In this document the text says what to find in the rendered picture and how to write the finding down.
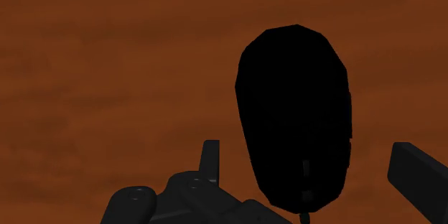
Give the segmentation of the black computer mouse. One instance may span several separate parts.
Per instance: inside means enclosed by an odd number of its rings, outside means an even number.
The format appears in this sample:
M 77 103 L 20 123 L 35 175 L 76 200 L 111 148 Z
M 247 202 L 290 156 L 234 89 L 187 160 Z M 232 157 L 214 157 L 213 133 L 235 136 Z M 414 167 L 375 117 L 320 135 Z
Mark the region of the black computer mouse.
M 299 24 L 267 29 L 242 52 L 238 113 L 259 189 L 310 224 L 345 185 L 353 137 L 347 70 L 327 38 Z

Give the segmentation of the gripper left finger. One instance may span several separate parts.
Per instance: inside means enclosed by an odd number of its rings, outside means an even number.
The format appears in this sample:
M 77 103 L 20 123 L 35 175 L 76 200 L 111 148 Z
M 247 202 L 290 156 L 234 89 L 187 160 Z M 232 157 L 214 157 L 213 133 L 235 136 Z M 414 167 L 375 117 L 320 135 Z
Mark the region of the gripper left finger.
M 206 140 L 197 171 L 172 175 L 164 191 L 125 187 L 110 198 L 100 224 L 291 224 L 256 200 L 219 187 L 220 142 Z

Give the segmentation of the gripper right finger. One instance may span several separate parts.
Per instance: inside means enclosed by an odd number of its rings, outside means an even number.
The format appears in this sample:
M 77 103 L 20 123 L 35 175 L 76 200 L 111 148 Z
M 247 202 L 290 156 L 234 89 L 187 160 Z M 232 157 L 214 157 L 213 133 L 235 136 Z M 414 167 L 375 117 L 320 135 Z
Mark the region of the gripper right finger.
M 448 224 L 448 167 L 409 142 L 395 142 L 387 178 L 431 224 Z

